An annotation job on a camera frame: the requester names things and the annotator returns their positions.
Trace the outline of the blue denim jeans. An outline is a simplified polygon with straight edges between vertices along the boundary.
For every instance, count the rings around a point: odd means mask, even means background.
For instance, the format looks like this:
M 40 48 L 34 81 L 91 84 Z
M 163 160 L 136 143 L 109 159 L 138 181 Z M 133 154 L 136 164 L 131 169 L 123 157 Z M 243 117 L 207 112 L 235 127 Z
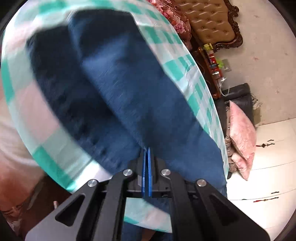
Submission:
M 76 143 L 111 174 L 142 150 L 227 194 L 221 151 L 166 75 L 130 13 L 77 11 L 33 33 L 26 50 L 42 94 Z

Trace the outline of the green white checkered tablecloth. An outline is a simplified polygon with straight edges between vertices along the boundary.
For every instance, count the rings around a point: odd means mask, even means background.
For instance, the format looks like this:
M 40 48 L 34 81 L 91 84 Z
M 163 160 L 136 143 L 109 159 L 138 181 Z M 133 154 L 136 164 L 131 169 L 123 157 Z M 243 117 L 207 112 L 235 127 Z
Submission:
M 65 24 L 75 12 L 91 9 L 132 15 L 162 69 L 220 149 L 226 179 L 224 135 L 206 81 L 174 27 L 149 1 L 26 1 L 13 14 L 4 29 L 1 76 L 9 112 L 34 160 L 70 192 L 89 179 L 103 181 L 113 175 L 84 151 L 57 119 L 36 82 L 26 50 L 33 33 Z

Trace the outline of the plaid beige blanket pile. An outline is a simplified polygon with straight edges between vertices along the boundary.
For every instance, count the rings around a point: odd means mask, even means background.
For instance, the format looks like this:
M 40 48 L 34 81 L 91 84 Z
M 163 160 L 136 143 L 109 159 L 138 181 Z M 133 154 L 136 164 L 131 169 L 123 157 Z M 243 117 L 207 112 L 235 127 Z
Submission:
M 228 163 L 229 163 L 229 172 L 234 173 L 238 171 L 238 168 L 234 163 L 234 161 L 232 160 L 232 156 L 235 153 L 235 149 L 232 145 L 231 138 L 230 138 L 230 124 L 228 124 L 227 130 L 226 130 L 225 145 L 226 145 L 226 151 L 227 151 L 227 157 L 228 157 Z

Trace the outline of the small pink satin pillow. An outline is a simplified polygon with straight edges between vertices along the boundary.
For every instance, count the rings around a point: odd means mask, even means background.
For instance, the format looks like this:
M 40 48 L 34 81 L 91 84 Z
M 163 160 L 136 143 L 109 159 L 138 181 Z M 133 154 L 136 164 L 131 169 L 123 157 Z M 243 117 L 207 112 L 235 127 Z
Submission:
M 234 153 L 231 160 L 235 164 L 236 169 L 239 171 L 242 178 L 247 181 L 250 174 L 250 168 L 247 166 L 247 161 L 238 153 Z

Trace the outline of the large pink satin pillow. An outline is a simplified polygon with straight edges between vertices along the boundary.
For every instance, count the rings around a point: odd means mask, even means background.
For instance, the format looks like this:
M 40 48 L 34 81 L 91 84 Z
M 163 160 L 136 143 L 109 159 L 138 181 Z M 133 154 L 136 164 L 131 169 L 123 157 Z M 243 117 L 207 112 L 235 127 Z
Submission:
M 256 149 L 256 130 L 243 110 L 234 102 L 230 107 L 230 138 L 239 154 L 252 165 Z

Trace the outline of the red chinese knot ornament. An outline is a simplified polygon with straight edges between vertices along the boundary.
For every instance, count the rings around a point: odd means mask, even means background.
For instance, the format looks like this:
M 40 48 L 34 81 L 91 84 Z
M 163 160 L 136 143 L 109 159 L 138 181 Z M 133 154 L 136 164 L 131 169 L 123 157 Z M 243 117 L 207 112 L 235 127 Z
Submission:
M 268 147 L 270 145 L 274 145 L 274 139 L 270 139 L 268 140 L 266 143 L 263 143 L 263 144 L 260 144 L 260 145 L 256 145 L 256 147 L 262 147 L 262 148 L 265 148 L 265 147 Z

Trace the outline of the dark wooden nightstand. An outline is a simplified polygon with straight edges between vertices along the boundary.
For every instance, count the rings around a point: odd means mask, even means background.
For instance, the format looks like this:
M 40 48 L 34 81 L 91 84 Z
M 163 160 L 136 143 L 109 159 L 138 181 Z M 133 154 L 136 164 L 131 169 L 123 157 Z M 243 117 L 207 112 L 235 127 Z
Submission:
M 210 90 L 211 96 L 214 99 L 219 99 L 221 97 L 218 80 L 213 75 L 213 70 L 211 68 L 210 60 L 207 53 L 201 48 L 195 48 L 191 52 L 195 62 L 201 70 L 201 73 L 206 81 L 208 89 Z

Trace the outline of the green crumpled bag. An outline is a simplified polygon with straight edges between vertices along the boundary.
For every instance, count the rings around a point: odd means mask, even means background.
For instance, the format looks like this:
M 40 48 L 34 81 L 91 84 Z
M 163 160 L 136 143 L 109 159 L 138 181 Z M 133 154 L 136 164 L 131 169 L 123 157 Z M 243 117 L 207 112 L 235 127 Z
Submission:
M 223 60 L 216 58 L 216 62 L 217 62 L 218 67 L 219 67 L 220 69 L 224 69 L 225 65 L 224 65 Z

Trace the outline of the white wardrobe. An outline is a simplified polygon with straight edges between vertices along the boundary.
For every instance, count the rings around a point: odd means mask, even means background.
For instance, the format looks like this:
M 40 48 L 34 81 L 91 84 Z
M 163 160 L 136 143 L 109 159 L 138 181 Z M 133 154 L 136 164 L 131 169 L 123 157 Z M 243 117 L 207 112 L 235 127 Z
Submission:
M 234 173 L 227 181 L 228 199 L 264 228 L 271 240 L 295 211 L 295 119 L 259 126 L 257 147 L 248 180 Z

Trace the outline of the yellow lidded jar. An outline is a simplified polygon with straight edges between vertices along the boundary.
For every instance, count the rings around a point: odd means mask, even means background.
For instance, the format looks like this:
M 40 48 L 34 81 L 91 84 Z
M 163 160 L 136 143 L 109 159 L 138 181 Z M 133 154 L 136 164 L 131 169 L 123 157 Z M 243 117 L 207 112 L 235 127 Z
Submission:
M 212 46 L 212 44 L 205 44 L 205 45 L 203 46 L 203 49 L 204 49 L 205 51 L 207 51 L 207 52 L 209 52 L 209 51 L 213 51 L 213 46 Z

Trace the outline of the tufted tan leather headboard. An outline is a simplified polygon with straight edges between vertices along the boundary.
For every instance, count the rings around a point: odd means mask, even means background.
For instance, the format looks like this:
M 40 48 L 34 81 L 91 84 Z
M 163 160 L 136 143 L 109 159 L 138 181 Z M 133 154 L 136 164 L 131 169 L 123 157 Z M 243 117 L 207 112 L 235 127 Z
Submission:
M 239 8 L 228 0 L 176 1 L 189 20 L 192 35 L 200 45 L 211 44 L 214 51 L 243 44 L 238 23 Z

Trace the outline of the red floral bed quilt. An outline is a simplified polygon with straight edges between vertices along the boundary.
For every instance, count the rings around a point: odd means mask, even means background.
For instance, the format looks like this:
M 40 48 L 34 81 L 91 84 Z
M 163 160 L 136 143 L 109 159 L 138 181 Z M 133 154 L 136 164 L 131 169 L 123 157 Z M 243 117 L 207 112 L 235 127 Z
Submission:
M 178 36 L 191 51 L 191 26 L 188 18 L 178 7 L 174 0 L 149 0 L 151 3 L 174 27 Z

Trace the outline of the wall power outlet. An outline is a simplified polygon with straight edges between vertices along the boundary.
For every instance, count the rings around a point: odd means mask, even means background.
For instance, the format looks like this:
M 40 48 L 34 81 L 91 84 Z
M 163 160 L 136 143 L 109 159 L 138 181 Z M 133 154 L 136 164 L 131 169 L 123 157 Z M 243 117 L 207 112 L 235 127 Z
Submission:
M 222 63 L 223 63 L 223 69 L 224 69 L 225 72 L 230 72 L 230 71 L 232 71 L 228 59 L 223 59 L 223 60 L 222 60 Z

